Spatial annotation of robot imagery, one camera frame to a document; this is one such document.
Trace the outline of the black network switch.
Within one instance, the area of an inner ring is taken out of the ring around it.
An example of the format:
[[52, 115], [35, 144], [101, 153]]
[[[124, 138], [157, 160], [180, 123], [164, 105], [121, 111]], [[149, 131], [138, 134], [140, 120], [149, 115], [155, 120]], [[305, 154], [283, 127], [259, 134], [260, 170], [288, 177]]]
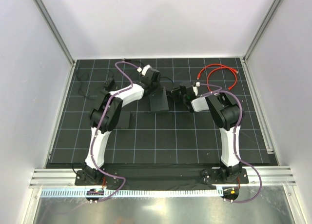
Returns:
[[131, 112], [121, 111], [116, 129], [128, 129], [130, 125]]
[[150, 111], [152, 113], [168, 112], [169, 104], [165, 87], [158, 93], [149, 97]]

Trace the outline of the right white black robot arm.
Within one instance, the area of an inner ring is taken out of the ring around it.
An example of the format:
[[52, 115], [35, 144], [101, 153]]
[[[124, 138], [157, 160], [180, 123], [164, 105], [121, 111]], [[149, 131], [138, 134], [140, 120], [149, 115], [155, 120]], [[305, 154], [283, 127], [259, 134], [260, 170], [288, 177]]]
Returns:
[[173, 88], [169, 96], [175, 102], [183, 103], [190, 112], [210, 112], [221, 135], [220, 180], [224, 183], [236, 181], [242, 172], [239, 131], [244, 116], [238, 98], [220, 86], [200, 82], [183, 82]]

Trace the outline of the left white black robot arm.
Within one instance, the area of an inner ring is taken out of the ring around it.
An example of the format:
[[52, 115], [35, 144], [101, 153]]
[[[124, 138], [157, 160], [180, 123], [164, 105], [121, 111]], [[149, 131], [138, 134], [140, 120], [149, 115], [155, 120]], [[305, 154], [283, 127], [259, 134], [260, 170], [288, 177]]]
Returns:
[[138, 82], [131, 81], [130, 85], [117, 91], [100, 91], [95, 107], [90, 112], [92, 135], [81, 177], [92, 185], [100, 184], [105, 176], [101, 167], [104, 165], [106, 145], [117, 126], [122, 108], [162, 90], [159, 71], [150, 65], [139, 67], [137, 71], [140, 73]]

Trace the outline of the small black plug adapter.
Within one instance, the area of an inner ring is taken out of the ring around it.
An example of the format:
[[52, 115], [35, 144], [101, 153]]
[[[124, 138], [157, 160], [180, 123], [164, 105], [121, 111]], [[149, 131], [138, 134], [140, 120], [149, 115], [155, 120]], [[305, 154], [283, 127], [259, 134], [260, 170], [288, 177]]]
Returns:
[[107, 79], [104, 84], [103, 84], [103, 87], [107, 90], [110, 90], [112, 89], [112, 87], [114, 86], [115, 84], [115, 79], [114, 78], [109, 78]]

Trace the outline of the black grid mat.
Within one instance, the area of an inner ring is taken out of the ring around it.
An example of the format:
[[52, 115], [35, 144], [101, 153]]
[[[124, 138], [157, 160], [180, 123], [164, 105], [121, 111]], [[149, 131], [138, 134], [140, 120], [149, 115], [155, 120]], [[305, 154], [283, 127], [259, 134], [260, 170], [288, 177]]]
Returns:
[[[104, 82], [115, 79], [114, 89], [128, 86], [139, 74], [115, 60], [79, 60], [76, 63], [48, 157], [48, 168], [68, 168], [84, 162], [91, 139], [89, 113]], [[182, 82], [195, 81], [228, 88], [241, 101], [245, 116], [239, 133], [243, 160], [252, 164], [277, 165], [254, 105], [250, 85], [240, 58], [133, 59], [137, 65], [151, 65], [161, 73], [167, 90]], [[218, 163], [221, 136], [209, 111], [190, 113], [182, 103], [168, 98], [169, 111], [152, 113], [148, 98], [133, 102], [128, 129], [114, 130], [108, 140], [104, 160], [116, 164]]]

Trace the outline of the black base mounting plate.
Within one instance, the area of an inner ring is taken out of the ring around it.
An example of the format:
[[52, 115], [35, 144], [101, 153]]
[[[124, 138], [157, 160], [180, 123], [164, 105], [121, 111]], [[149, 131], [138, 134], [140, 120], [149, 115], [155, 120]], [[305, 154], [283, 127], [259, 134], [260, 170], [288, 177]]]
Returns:
[[219, 186], [238, 188], [249, 183], [246, 169], [227, 174], [217, 164], [105, 164], [105, 174], [83, 166], [75, 185], [104, 185], [116, 190], [206, 190]]

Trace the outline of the aluminium front frame rail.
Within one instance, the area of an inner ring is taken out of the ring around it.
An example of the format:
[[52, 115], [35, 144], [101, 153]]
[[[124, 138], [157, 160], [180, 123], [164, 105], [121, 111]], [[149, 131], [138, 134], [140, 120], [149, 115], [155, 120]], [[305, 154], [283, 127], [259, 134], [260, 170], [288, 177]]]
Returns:
[[[257, 166], [263, 185], [296, 185], [288, 166]], [[29, 188], [73, 186], [76, 175], [71, 169], [35, 169]]]

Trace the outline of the right aluminium corner post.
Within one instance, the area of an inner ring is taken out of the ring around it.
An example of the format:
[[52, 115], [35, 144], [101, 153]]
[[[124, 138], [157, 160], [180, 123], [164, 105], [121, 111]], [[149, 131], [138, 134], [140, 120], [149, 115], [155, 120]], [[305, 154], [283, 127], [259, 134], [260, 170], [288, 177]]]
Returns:
[[258, 45], [260, 39], [262, 38], [263, 34], [265, 33], [266, 29], [268, 28], [269, 24], [271, 23], [274, 15], [276, 14], [278, 8], [280, 7], [283, 0], [273, 0], [264, 19], [262, 20], [255, 36], [253, 37], [245, 55], [242, 57], [244, 63], [248, 61], [250, 56], [252, 55], [253, 51], [255, 50], [256, 46]]

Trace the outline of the aluminium corner post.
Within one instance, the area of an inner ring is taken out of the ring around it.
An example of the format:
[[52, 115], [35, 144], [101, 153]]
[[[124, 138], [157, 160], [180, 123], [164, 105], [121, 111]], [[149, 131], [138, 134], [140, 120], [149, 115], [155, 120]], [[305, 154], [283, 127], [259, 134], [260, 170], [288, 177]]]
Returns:
[[41, 13], [44, 21], [46, 22], [47, 26], [49, 27], [52, 35], [56, 39], [60, 49], [62, 50], [63, 54], [65, 55], [66, 59], [70, 63], [71, 66], [74, 65], [75, 59], [72, 57], [69, 49], [67, 48], [61, 34], [59, 33], [52, 17], [50, 16], [43, 0], [33, 0], [36, 7], [38, 8], [39, 12]]
[[242, 57], [244, 63], [248, 61], [250, 56], [252, 55], [253, 51], [255, 50], [256, 46], [258, 45], [260, 39], [262, 38], [263, 34], [265, 33], [266, 29], [268, 28], [269, 24], [271, 23], [274, 15], [276, 14], [278, 8], [280, 7], [283, 0], [273, 0], [264, 19], [262, 20], [255, 36], [253, 37], [245, 55]]

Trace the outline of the left aluminium corner post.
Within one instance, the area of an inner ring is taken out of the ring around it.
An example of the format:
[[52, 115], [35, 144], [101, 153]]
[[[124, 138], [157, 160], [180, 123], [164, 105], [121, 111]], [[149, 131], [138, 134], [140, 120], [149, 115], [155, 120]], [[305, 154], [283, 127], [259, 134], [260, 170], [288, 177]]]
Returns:
[[49, 27], [52, 35], [56, 39], [60, 49], [62, 50], [63, 54], [65, 55], [66, 59], [70, 63], [71, 66], [74, 65], [75, 59], [72, 57], [69, 49], [67, 48], [61, 34], [59, 33], [52, 17], [50, 16], [43, 0], [33, 0], [36, 7], [38, 8], [39, 12], [41, 13], [44, 21], [46, 22], [47, 26]]

